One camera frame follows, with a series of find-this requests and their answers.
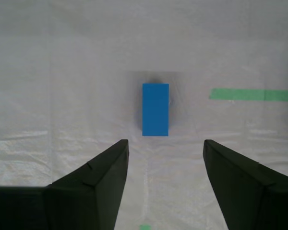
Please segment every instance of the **blue block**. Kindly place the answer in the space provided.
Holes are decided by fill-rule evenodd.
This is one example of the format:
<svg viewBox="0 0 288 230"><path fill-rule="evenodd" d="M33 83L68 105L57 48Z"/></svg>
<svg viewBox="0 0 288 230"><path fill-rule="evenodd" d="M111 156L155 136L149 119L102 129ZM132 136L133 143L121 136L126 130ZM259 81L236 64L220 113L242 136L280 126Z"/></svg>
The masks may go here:
<svg viewBox="0 0 288 230"><path fill-rule="evenodd" d="M143 136L168 136L168 84L143 84Z"/></svg>

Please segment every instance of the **blue rectangular block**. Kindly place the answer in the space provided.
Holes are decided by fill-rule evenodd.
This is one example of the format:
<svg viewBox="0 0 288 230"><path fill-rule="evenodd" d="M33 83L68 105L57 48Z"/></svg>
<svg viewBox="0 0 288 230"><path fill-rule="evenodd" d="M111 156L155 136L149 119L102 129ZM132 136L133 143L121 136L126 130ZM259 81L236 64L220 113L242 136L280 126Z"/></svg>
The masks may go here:
<svg viewBox="0 0 288 230"><path fill-rule="evenodd" d="M168 136L168 84L143 84L143 136Z"/></svg>

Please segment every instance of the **green tape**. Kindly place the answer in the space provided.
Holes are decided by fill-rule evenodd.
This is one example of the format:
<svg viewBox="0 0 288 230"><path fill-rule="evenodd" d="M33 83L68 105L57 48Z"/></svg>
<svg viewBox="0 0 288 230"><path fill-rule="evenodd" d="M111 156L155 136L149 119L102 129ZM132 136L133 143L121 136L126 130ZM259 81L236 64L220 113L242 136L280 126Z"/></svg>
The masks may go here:
<svg viewBox="0 0 288 230"><path fill-rule="evenodd" d="M140 225L140 230L150 230L150 226L146 224Z"/></svg>
<svg viewBox="0 0 288 230"><path fill-rule="evenodd" d="M210 99L288 102L288 90L212 89Z"/></svg>

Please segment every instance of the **wooden block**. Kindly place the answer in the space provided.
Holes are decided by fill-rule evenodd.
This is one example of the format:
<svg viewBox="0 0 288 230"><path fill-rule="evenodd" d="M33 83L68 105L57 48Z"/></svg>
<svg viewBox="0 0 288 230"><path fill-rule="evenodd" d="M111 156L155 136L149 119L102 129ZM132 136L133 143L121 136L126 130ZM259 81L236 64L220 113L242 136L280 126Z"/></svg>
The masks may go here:
<svg viewBox="0 0 288 230"><path fill-rule="evenodd" d="M143 136L168 136L168 84L143 84Z"/></svg>

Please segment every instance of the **white plastic sheet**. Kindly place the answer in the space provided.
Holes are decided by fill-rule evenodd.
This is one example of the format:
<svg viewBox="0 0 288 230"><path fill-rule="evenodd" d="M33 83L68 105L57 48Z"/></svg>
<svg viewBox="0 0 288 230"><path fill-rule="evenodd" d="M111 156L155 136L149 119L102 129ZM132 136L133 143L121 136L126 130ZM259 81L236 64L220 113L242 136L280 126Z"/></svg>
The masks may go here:
<svg viewBox="0 0 288 230"><path fill-rule="evenodd" d="M170 137L141 135L141 84L170 83ZM0 184L44 186L122 138L117 230L226 230L205 172L214 139L288 175L288 0L0 0Z"/></svg>

